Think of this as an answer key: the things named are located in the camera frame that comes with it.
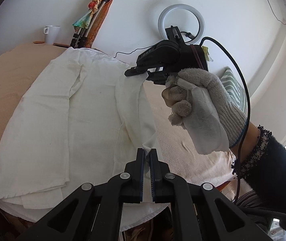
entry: white cloth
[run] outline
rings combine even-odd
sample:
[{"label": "white cloth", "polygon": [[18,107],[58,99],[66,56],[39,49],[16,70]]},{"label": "white cloth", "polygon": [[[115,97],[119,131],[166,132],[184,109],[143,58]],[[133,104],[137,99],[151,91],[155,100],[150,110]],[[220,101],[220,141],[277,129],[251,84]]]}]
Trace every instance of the white cloth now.
[{"label": "white cloth", "polygon": [[188,97],[192,97],[192,112],[182,120],[198,154],[228,151],[227,134],[220,123],[208,90],[181,78],[177,78],[176,84],[188,90]]},{"label": "white cloth", "polygon": [[230,151],[198,154],[187,130],[181,126],[172,126],[169,122],[168,116],[172,110],[165,105],[161,96],[164,88],[165,86],[153,84],[151,81],[144,82],[157,128],[157,139],[170,171],[196,185],[209,182],[219,186],[231,180],[233,154]]},{"label": "white cloth", "polygon": [[[126,78],[128,65],[92,49],[67,49],[22,97],[0,142],[0,208],[37,221],[85,182],[98,185],[124,171],[136,150],[155,147],[146,74]],[[149,173],[144,191],[150,193]],[[121,231],[166,207],[123,208]]]}]

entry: striped pillow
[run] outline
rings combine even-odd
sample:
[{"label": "striped pillow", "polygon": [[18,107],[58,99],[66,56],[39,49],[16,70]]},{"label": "striped pillow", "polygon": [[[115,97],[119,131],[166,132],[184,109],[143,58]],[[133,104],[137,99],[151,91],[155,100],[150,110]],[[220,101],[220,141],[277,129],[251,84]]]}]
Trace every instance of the striped pillow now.
[{"label": "striped pillow", "polygon": [[235,79],[232,70],[228,67],[220,79],[224,88],[231,96],[232,101],[245,114],[247,111],[247,96],[244,88]]}]

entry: sparkly cuff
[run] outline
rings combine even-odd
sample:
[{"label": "sparkly cuff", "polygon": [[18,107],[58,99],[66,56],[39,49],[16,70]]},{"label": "sparkly cuff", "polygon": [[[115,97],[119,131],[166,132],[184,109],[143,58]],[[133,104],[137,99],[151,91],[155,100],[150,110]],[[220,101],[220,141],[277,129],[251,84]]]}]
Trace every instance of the sparkly cuff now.
[{"label": "sparkly cuff", "polygon": [[[263,126],[259,125],[258,129],[260,130],[259,140],[256,144],[255,148],[249,154],[245,161],[241,163],[241,178],[245,178],[250,175],[251,169],[255,167],[258,161],[261,158],[264,158],[267,154],[267,146],[270,137],[272,136],[272,132],[267,129],[264,129]],[[236,173],[235,162],[232,164],[233,174]]]}]

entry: white mug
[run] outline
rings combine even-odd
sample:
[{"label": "white mug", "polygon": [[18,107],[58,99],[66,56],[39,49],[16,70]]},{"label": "white mug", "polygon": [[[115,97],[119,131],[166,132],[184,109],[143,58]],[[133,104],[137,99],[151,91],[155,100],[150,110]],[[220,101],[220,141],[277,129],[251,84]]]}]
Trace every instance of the white mug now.
[{"label": "white mug", "polygon": [[46,25],[46,27],[43,30],[43,33],[45,35],[45,43],[53,45],[60,31],[60,28],[61,27],[58,25]]}]

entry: knit glove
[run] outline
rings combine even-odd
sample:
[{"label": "knit glove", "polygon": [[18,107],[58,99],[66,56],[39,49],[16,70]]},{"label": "knit glove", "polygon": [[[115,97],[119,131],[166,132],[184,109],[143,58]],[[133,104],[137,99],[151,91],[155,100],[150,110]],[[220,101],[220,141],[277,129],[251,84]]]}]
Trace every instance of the knit glove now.
[{"label": "knit glove", "polygon": [[[219,115],[220,122],[226,131],[230,148],[235,146],[245,128],[246,117],[244,113],[232,102],[218,76],[202,69],[185,69],[178,73],[178,77],[198,87],[208,90],[212,103]],[[172,107],[169,121],[172,125],[182,125],[182,117],[188,116],[192,111],[192,104],[187,100],[187,90],[175,85],[175,77],[170,76],[166,81],[162,93],[165,103]]]}]

